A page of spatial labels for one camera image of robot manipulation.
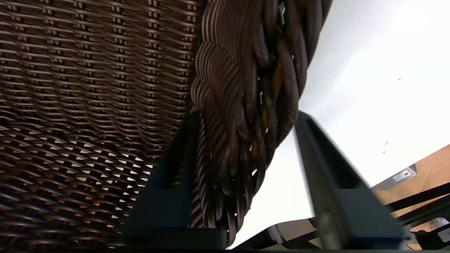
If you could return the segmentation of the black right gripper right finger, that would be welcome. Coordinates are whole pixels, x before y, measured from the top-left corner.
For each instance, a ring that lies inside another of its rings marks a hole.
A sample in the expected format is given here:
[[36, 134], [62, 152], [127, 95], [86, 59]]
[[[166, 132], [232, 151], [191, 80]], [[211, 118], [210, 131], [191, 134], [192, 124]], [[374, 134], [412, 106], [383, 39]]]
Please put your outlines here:
[[299, 111], [297, 142], [325, 249], [397, 250], [403, 227], [309, 114]]

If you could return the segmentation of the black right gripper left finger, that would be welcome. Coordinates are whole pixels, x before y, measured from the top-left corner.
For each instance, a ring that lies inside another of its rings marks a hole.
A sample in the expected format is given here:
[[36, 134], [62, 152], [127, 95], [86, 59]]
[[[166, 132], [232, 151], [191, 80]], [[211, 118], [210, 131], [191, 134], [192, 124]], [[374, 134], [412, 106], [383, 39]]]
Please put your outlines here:
[[125, 233], [190, 226], [200, 113], [193, 112], [151, 175], [125, 222]]

